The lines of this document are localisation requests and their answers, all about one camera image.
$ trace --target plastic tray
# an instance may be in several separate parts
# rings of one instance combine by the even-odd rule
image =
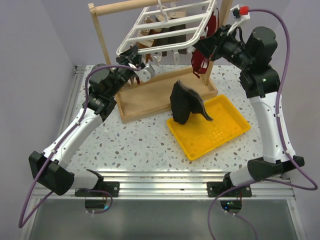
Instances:
[[[250,129],[250,124],[225,95],[206,101],[204,106],[213,121],[205,120],[201,114],[191,114],[184,125],[173,118],[166,122],[191,161]]]

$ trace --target white wall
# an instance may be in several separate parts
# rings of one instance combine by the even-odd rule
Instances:
[[[318,0],[292,0],[283,14],[291,39],[289,68],[283,91],[283,111],[290,140],[296,154],[303,156],[303,167],[320,184],[320,47]],[[283,68],[285,40],[277,28],[278,54],[282,55],[277,68]],[[294,184],[312,185],[297,171]],[[294,189],[298,210],[309,240],[319,239],[320,191]]]
[[[0,239],[17,240],[28,157],[57,136],[73,65],[40,0],[0,7]]]
[[[70,56],[74,65],[86,65],[104,63],[104,57],[99,44],[99,40],[92,23],[88,9],[89,3],[95,6],[121,2],[121,0],[41,0],[52,24]],[[282,15],[291,0],[234,0],[233,5],[245,4],[250,8],[269,8]],[[194,0],[182,0],[177,4],[194,3]],[[126,12],[100,16],[99,22],[104,33],[104,39],[111,58],[114,63],[116,50],[120,43],[132,28],[139,16],[141,9],[134,9]],[[230,14],[228,23],[233,23]],[[278,25],[276,19],[270,18],[266,14],[256,17],[244,28],[244,39],[247,39],[254,27],[266,26],[275,29]],[[190,64],[191,57],[181,57],[181,64]],[[162,64],[173,64],[173,59],[163,58]],[[229,64],[227,61],[219,60],[217,64]]]

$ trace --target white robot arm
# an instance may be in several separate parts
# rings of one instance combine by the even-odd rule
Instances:
[[[97,172],[87,170],[81,173],[68,172],[72,156],[85,139],[102,124],[116,105],[114,96],[133,77],[147,82],[155,76],[154,69],[145,65],[138,46],[130,48],[117,58],[124,67],[109,70],[104,64],[96,65],[89,79],[89,95],[73,122],[42,153],[34,151],[29,156],[33,178],[57,195],[69,189],[106,190],[103,177]]]
[[[259,26],[253,29],[247,42],[237,40],[235,30],[241,19],[250,18],[245,17],[249,9],[238,6],[231,10],[237,19],[235,24],[221,26],[212,36],[200,39],[193,47],[211,61],[224,58],[241,69],[240,83],[258,120],[263,154],[262,157],[249,160],[247,166],[227,173],[223,183],[214,189],[215,196],[232,187],[259,182],[295,169],[287,154],[293,156],[299,167],[305,164],[304,158],[296,156],[290,144],[281,96],[278,96],[279,75],[269,65],[278,46],[276,34],[267,27]],[[278,129],[277,121],[281,122],[282,130]]]

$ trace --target white dish rack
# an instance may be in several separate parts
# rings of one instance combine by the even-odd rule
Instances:
[[[175,36],[186,35],[186,34],[193,34],[193,35],[189,40],[184,41],[184,42],[139,49],[138,54],[145,55],[145,54],[158,53],[158,52],[177,51],[180,49],[187,49],[187,48],[191,47],[201,37],[210,17],[212,16],[212,13],[215,9],[216,3],[217,3],[217,0],[204,0],[204,1],[196,2],[196,3],[187,4],[187,5],[168,7],[168,8],[163,9],[162,11],[160,9],[149,11],[150,6],[145,7],[142,10],[138,19],[136,20],[135,24],[133,25],[131,31],[127,34],[127,36],[124,38],[123,42],[121,43],[121,45],[117,49],[116,54],[119,56],[121,53],[128,50],[128,47],[131,44],[134,44],[137,42],[162,39],[162,38],[168,38],[168,37],[175,37]],[[176,18],[176,19],[170,19],[169,21],[164,20],[164,21],[147,23],[147,24],[144,23],[144,20],[146,17],[154,16],[154,15],[162,15],[163,11],[166,13],[170,13],[170,12],[176,12],[179,10],[181,11],[181,10],[185,10],[185,9],[188,10],[188,9],[205,8],[205,7],[206,7],[206,10],[204,13],[181,17],[181,18]],[[196,26],[196,27],[186,28],[186,29],[182,29],[182,30],[169,31],[169,32],[163,32],[163,33],[158,33],[158,34],[152,34],[152,35],[147,35],[147,36],[137,36],[138,32],[142,31],[142,30],[170,28],[173,26],[196,23],[196,22],[199,22],[198,26]]]

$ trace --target terrazzo surface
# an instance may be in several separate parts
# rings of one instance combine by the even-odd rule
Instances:
[[[77,99],[74,117],[85,100],[85,77],[92,69],[86,66]],[[156,73],[164,73],[185,65],[155,66]],[[211,79],[219,95],[228,97],[251,129],[204,156],[190,161],[171,134],[166,120],[171,111],[123,124],[116,107],[107,120],[83,142],[68,167],[70,171],[117,172],[229,172],[262,155],[261,134],[255,112],[239,81],[240,70],[234,66],[214,66]]]

